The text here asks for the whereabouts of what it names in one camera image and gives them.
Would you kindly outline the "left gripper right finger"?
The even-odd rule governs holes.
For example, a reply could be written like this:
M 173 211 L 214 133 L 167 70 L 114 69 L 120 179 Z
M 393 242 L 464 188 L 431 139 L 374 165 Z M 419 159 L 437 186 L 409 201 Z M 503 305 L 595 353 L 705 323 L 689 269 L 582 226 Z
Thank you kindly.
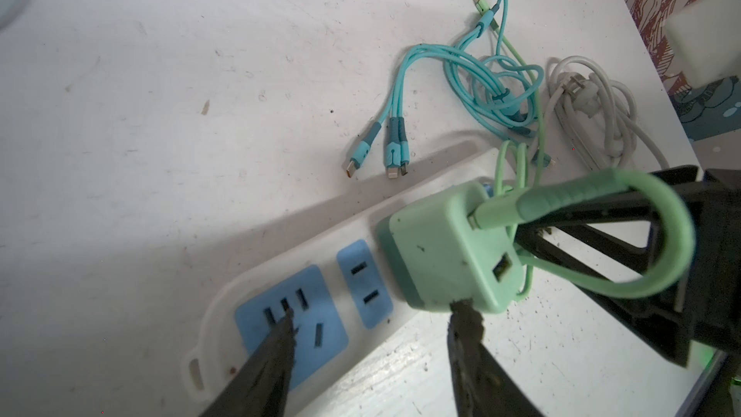
M 459 416 L 540 416 L 482 343 L 484 320 L 470 299 L 451 304 L 447 346 Z

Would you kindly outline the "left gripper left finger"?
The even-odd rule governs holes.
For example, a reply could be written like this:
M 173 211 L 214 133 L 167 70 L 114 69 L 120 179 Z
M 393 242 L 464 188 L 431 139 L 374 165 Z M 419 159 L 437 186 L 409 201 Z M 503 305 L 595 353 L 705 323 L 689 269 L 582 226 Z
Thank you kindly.
M 293 310 L 289 309 L 201 415 L 284 416 L 293 374 L 295 346 Z

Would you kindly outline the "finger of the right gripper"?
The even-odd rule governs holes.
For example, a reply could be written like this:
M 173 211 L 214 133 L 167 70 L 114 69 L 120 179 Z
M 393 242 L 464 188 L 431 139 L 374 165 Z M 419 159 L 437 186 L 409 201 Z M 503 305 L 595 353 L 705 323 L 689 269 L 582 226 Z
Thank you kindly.
M 586 295 L 665 359 L 684 366 L 690 345 L 724 346 L 724 172 L 680 166 L 656 175 L 687 206 L 696 249 L 685 274 L 669 288 L 635 299 L 587 289 Z M 596 270 L 546 240 L 559 230 L 621 266 L 644 275 L 658 262 L 665 226 L 655 208 L 636 191 L 597 198 L 557 210 L 525 224 L 516 242 L 539 262 L 595 276 Z

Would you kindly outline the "white power strip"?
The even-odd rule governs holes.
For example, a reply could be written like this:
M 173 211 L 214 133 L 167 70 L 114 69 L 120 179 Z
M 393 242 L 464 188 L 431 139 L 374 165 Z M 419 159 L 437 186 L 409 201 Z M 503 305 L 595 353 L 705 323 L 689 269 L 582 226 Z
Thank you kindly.
M 215 400 L 291 312 L 295 354 L 286 413 L 310 405 L 417 314 L 381 250 L 377 224 L 466 181 L 492 187 L 497 156 L 496 149 L 469 156 L 239 274 L 214 297 L 196 346 L 183 357 L 191 399 Z

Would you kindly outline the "light green charger adapter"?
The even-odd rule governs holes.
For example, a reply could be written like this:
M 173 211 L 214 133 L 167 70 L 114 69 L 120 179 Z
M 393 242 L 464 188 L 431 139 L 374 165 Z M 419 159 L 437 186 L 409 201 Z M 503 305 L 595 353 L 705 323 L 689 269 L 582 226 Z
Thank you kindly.
M 470 215 L 490 199 L 490 187 L 467 181 L 424 197 L 383 218 L 380 247 L 406 303 L 449 312 L 470 301 L 484 314 L 501 314 L 525 297 L 532 273 L 505 227 L 479 229 Z

